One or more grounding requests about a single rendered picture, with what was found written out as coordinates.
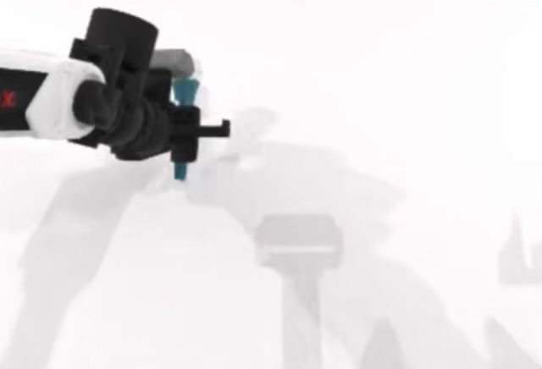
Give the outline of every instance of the blue object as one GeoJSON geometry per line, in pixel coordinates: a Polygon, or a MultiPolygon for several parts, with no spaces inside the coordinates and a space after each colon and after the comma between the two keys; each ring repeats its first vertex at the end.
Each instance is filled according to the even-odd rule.
{"type": "MultiPolygon", "coordinates": [[[[174,101],[177,106],[193,107],[196,104],[196,94],[200,82],[195,79],[177,79],[173,82],[174,101]]],[[[174,164],[174,178],[185,180],[188,171],[187,163],[174,164]]]]}

